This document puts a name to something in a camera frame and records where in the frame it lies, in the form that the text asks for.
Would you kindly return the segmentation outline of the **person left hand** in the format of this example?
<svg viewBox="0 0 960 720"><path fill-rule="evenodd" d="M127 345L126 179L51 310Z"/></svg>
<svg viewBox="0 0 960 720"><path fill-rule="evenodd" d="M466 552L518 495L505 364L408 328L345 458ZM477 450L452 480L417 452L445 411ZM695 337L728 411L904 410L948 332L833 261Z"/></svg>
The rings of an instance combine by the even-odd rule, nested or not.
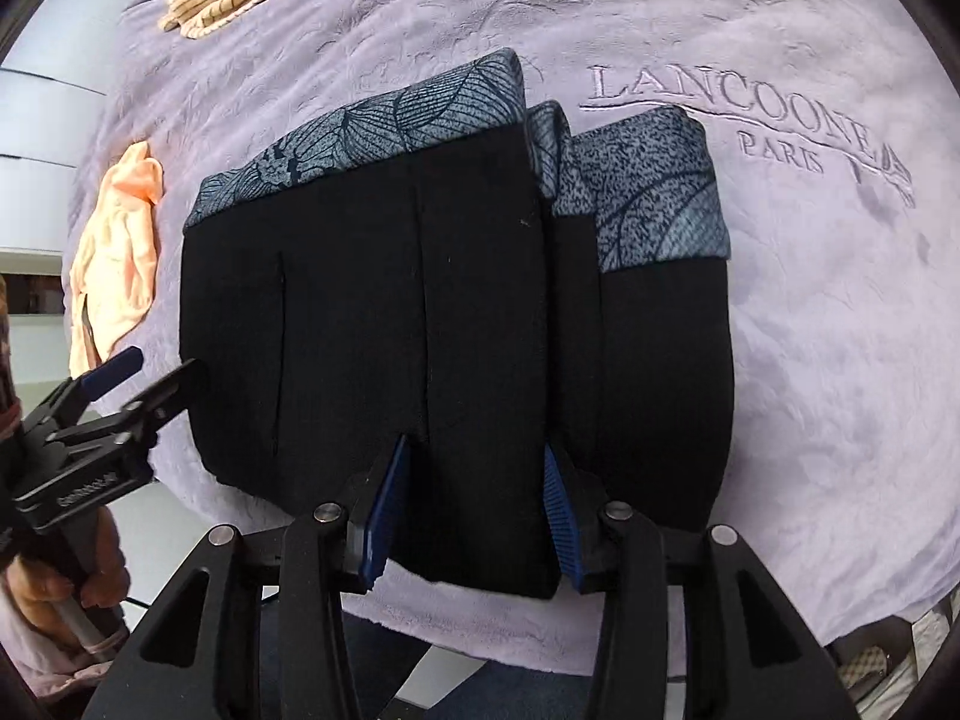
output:
<svg viewBox="0 0 960 720"><path fill-rule="evenodd" d="M11 598L26 621L49 639L75 647L75 635L60 617L55 603L68 600L75 587L44 562L18 556L5 569ZM130 574L122 553L116 520L106 507L98 511L94 571L80 589L83 608L114 608L130 590Z"/></svg>

